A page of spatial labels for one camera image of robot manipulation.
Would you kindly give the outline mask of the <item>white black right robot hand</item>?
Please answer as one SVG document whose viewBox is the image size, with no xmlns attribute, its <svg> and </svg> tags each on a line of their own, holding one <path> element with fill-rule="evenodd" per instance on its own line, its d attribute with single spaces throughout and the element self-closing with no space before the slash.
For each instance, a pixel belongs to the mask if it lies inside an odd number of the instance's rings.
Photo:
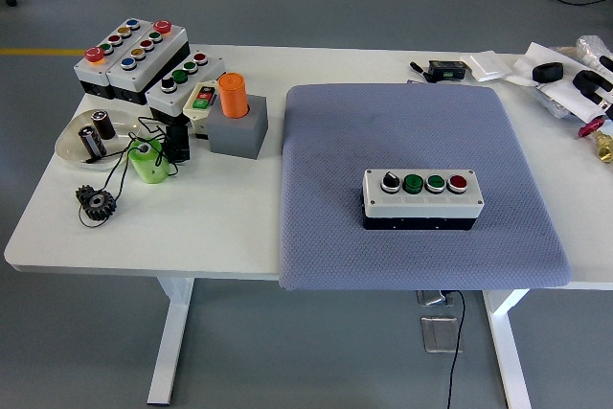
<svg viewBox="0 0 613 409">
<path fill-rule="evenodd" d="M 588 98 L 596 103 L 612 119 L 612 60 L 601 56 L 596 70 L 589 70 L 586 79 L 589 81 Z"/>
</svg>

